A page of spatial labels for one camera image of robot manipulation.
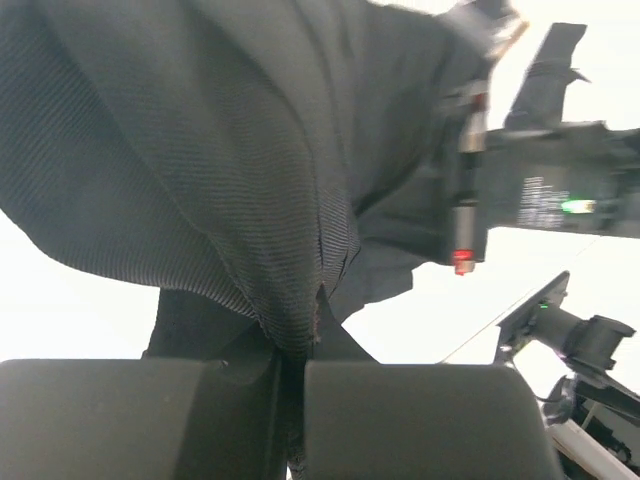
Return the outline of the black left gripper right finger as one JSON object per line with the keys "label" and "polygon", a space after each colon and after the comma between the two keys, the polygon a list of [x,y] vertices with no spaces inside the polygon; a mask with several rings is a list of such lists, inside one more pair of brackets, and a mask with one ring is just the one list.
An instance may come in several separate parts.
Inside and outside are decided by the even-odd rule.
{"label": "black left gripper right finger", "polygon": [[345,359],[356,342],[318,296],[322,339],[306,365],[310,479],[560,479],[524,379],[496,365]]}

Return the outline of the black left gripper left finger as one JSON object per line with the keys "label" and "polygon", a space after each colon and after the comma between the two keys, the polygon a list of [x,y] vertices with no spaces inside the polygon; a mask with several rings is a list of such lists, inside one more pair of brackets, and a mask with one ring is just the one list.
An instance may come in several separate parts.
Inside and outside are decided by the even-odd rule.
{"label": "black left gripper left finger", "polygon": [[6,361],[5,479],[279,479],[281,359],[250,328],[216,360]]}

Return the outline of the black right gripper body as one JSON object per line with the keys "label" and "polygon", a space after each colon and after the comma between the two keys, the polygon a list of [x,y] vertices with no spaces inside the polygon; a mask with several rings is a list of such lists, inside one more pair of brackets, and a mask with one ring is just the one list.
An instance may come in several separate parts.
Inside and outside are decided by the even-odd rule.
{"label": "black right gripper body", "polygon": [[435,262],[472,271],[492,227],[639,236],[639,132],[562,118],[567,87],[583,77],[572,57],[586,29],[550,26],[502,128],[486,126],[485,83],[463,94],[473,113],[454,150],[462,177]]}

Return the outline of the black pleated skirt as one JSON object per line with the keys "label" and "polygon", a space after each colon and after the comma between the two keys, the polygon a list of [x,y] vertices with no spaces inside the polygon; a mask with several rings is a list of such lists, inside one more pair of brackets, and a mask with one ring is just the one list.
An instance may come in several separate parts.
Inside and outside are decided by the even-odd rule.
{"label": "black pleated skirt", "polygon": [[282,477],[310,479],[318,296],[341,326],[435,262],[462,97],[512,13],[5,1],[2,212],[56,262],[159,289],[141,359],[216,360],[259,329],[281,359]]}

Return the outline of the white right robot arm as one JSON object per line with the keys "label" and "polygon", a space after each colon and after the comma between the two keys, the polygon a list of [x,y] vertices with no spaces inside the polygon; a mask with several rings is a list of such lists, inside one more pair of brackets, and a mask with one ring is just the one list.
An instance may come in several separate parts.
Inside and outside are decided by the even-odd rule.
{"label": "white right robot arm", "polygon": [[[639,134],[601,122],[566,122],[572,56],[582,24],[549,28],[500,129],[487,136],[480,216],[489,227],[635,238],[639,234]],[[635,479],[639,454],[625,429],[639,425],[639,397],[614,380],[613,353],[633,329],[562,308],[560,273],[497,319],[493,360],[513,366],[530,343],[551,348],[569,374],[540,398],[569,479]]]}

